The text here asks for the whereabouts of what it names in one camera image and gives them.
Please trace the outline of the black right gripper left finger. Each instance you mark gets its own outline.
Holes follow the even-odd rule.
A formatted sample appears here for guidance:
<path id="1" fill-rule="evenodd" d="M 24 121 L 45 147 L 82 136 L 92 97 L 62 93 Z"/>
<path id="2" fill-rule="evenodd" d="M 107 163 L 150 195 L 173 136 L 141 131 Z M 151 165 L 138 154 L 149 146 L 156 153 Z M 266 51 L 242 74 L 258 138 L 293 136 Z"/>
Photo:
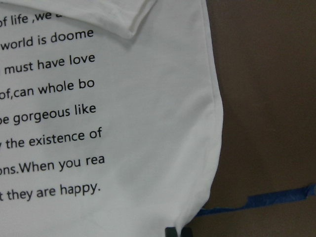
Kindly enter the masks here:
<path id="1" fill-rule="evenodd" d="M 177 237 L 177 231 L 175 227 L 165 228 L 165 237 Z"/>

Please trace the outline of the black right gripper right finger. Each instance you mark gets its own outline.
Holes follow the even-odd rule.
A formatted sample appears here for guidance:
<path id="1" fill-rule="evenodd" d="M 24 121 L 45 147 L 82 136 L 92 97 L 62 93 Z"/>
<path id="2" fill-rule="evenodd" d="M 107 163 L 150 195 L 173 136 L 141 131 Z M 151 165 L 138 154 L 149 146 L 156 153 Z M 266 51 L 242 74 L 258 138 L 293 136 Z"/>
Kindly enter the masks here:
<path id="1" fill-rule="evenodd" d="M 181 235 L 180 237 L 193 237 L 193 231 L 190 227 L 184 227 L 181 230 Z"/>

